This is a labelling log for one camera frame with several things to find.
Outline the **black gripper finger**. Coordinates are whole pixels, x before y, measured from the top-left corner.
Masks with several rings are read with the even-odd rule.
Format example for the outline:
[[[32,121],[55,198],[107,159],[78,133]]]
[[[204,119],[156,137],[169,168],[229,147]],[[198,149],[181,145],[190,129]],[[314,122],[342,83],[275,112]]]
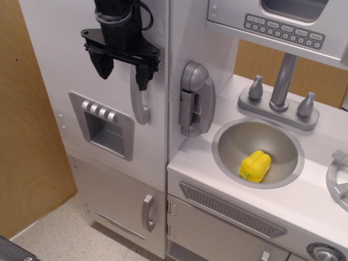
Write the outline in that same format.
[[[107,54],[97,53],[89,50],[90,59],[99,76],[107,79],[114,68],[113,58]]]
[[[140,91],[147,90],[147,86],[150,80],[153,79],[154,68],[147,63],[139,63],[136,68],[136,83],[138,84]]]

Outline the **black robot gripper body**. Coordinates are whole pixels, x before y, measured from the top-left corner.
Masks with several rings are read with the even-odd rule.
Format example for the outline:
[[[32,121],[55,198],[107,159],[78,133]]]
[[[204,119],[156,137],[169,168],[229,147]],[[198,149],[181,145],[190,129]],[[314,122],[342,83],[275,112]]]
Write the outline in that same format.
[[[113,60],[131,65],[143,62],[153,66],[154,71],[161,68],[160,50],[142,35],[140,17],[130,18],[124,23],[101,23],[100,28],[83,29],[81,36],[85,39],[85,50],[107,54]]]

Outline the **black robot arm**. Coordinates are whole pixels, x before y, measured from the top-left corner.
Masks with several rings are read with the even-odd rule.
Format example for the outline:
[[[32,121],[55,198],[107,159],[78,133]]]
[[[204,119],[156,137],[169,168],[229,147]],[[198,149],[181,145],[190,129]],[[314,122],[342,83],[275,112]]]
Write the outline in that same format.
[[[147,89],[160,67],[160,50],[147,41],[143,31],[153,26],[153,15],[142,1],[95,1],[97,29],[83,29],[85,50],[99,76],[107,79],[114,60],[135,66],[140,91]]]

